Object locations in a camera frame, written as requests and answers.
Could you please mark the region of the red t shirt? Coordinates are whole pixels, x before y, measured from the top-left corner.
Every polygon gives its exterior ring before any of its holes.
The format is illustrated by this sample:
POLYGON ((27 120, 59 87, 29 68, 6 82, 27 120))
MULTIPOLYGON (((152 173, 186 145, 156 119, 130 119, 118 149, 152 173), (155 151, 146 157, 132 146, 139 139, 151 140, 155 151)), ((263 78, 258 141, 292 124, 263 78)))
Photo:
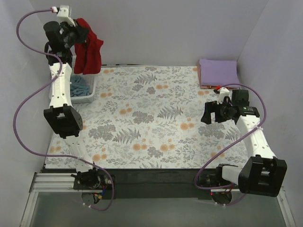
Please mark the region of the red t shirt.
POLYGON ((74 46, 76 54, 74 73, 83 75, 98 74, 102 65, 100 49, 104 41, 98 39, 83 18, 78 18, 76 21, 81 27, 88 29, 89 32, 85 43, 75 44, 74 46))

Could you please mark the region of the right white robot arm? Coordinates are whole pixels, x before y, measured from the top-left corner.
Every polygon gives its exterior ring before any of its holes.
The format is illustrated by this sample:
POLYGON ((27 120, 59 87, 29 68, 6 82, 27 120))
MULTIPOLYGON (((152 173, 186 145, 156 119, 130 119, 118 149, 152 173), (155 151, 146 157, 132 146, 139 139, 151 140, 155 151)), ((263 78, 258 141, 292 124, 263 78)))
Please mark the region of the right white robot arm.
POLYGON ((233 120, 248 152, 244 167, 220 164, 215 169, 215 184, 225 188, 232 183, 238 186, 241 193, 276 197, 287 164, 278 159, 268 145, 261 128, 260 114, 257 108, 250 106, 249 92, 245 89, 229 91, 221 87, 215 89, 215 93, 218 99, 205 104, 201 121, 211 124, 211 114, 215 114, 217 123, 233 120))

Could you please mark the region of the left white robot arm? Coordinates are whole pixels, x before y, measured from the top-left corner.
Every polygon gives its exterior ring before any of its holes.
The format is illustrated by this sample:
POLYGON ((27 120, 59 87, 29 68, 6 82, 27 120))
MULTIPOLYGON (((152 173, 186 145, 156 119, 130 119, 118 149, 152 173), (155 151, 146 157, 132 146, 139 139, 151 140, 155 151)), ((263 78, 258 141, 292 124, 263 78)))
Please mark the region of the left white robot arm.
POLYGON ((101 178, 95 167, 88 164, 91 159, 83 144, 81 131, 83 120, 73 108, 70 95, 70 78, 72 73, 71 47, 86 41, 89 33, 87 28, 81 27, 76 20, 72 22, 51 21, 44 24, 48 42, 44 52, 52 79, 51 101, 49 108, 44 110, 44 117, 76 157, 76 182, 90 189, 96 189, 101 184, 101 178))

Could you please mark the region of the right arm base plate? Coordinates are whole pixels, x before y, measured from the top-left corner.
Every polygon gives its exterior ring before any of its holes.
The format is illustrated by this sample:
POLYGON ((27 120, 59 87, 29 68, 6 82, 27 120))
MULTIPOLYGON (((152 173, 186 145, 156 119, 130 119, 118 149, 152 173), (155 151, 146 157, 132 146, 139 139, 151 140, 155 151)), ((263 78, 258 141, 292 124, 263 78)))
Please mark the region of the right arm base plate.
POLYGON ((205 174, 198 177, 197 186, 212 190, 232 188, 235 184, 226 180, 218 180, 214 174, 205 174))

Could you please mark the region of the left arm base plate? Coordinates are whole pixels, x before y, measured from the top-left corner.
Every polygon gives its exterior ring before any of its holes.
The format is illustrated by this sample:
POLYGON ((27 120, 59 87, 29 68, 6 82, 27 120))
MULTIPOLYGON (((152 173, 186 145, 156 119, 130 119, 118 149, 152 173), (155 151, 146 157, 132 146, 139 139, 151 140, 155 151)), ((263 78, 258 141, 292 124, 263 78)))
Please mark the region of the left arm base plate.
POLYGON ((112 189, 110 178, 108 175, 75 175, 71 174, 74 178, 73 189, 75 190, 101 190, 106 186, 112 189))

